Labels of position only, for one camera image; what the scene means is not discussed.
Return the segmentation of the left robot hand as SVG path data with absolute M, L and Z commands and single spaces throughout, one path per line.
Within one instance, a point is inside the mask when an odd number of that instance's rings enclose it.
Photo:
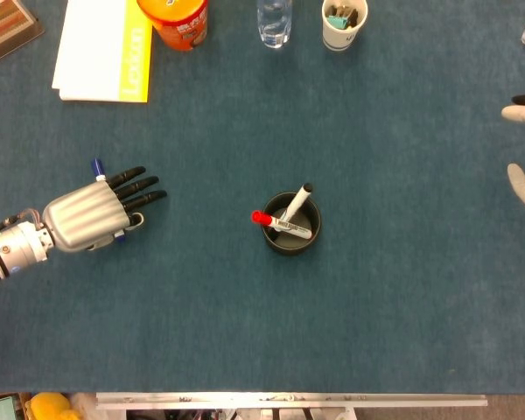
M 67 253 L 98 249 L 140 227 L 144 215 L 139 209 L 167 197 L 164 190 L 147 190 L 159 182 L 157 176 L 136 179 L 145 172 L 135 166 L 50 202 L 43 222 L 54 246 Z

